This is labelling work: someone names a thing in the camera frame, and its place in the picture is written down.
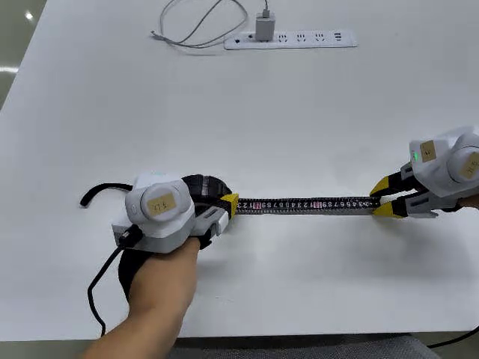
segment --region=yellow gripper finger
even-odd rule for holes
[[[383,191],[387,188],[389,188],[389,176],[384,177],[374,186],[370,196],[374,196],[377,192]]]
[[[404,216],[397,214],[398,212],[397,210],[396,211],[394,210],[395,208],[393,206],[393,203],[386,202],[382,204],[381,206],[379,206],[378,208],[376,208],[373,211],[373,215],[380,215],[382,217],[391,217],[391,218],[404,218]]]

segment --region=power strip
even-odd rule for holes
[[[225,49],[309,49],[315,47],[356,47],[350,30],[275,31],[272,41],[256,41],[254,32],[241,32],[225,40]]]

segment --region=black tape measure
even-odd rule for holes
[[[220,179],[195,174],[183,178],[193,198],[222,197],[231,190]],[[102,183],[85,194],[80,204],[87,206],[106,188],[131,191],[124,183]],[[314,197],[314,198],[240,198],[237,215],[371,215],[380,206],[379,197]]]
[[[370,215],[378,197],[240,198],[237,215]]]

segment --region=label sticker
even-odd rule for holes
[[[161,197],[154,198],[147,202],[148,210],[151,215],[161,215],[177,206],[173,194],[167,193]]]
[[[422,162],[428,162],[436,159],[436,148],[434,147],[434,141],[427,141],[421,144],[421,157]]]
[[[470,180],[472,176],[474,176],[478,168],[479,168],[479,153],[473,152],[469,155],[466,163],[463,165],[463,169],[460,171],[460,175]]]

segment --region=forearm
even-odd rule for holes
[[[138,270],[129,315],[96,341],[84,358],[163,358],[174,345],[196,284],[197,239],[175,252],[152,256]]]
[[[146,310],[128,318],[85,353],[91,358],[163,358],[180,332],[183,313]]]

